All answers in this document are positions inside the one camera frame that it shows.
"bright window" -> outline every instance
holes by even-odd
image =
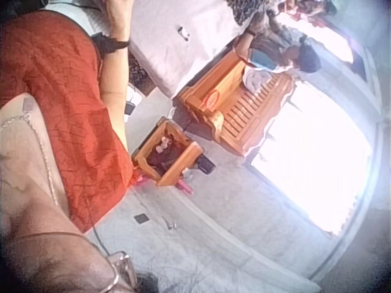
[[[295,28],[310,38],[322,43],[331,53],[345,62],[353,63],[351,48],[341,35],[328,27],[314,27],[306,20],[295,21],[286,13],[280,13],[278,21],[287,27]]]
[[[350,117],[298,82],[251,164],[316,225],[337,234],[364,188],[370,155]]]

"red saree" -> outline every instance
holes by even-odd
[[[1,28],[0,108],[28,92],[38,102],[68,198],[85,232],[124,196],[132,176],[126,149],[100,99],[100,56],[89,36],[54,12]]]

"orange wooden furniture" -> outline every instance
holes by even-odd
[[[186,149],[171,168],[161,176],[154,168],[148,165],[147,158],[165,134],[173,135],[176,141],[186,146]],[[170,186],[176,185],[182,177],[183,170],[191,168],[202,153],[203,149],[197,142],[189,139],[177,125],[162,117],[157,124],[157,128],[132,155],[132,160],[135,167],[139,167],[146,175],[156,181],[157,186]]]
[[[253,95],[242,83],[245,66],[234,51],[229,51],[177,96],[198,122],[210,126],[215,141],[225,142],[241,156],[259,145],[266,126],[294,89],[291,76],[271,74],[272,79]]]

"bed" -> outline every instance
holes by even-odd
[[[103,7],[102,0],[67,2],[95,3]],[[54,4],[48,5],[47,9],[69,16],[88,34],[108,32],[108,22],[99,11],[55,4],[56,0],[51,3]],[[249,19],[239,26],[225,0],[135,1],[130,50],[156,86],[172,98],[228,43],[243,33]],[[178,32],[180,27],[190,34],[188,41]]]

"black watch strap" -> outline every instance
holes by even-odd
[[[247,33],[247,34],[252,35],[253,37],[257,36],[257,34],[255,32],[253,32],[252,30],[250,30],[249,28],[247,28],[244,32]]]
[[[101,56],[116,52],[119,49],[124,49],[129,46],[129,41],[120,42],[103,35],[101,32],[99,34],[93,35],[92,40],[98,47]]]

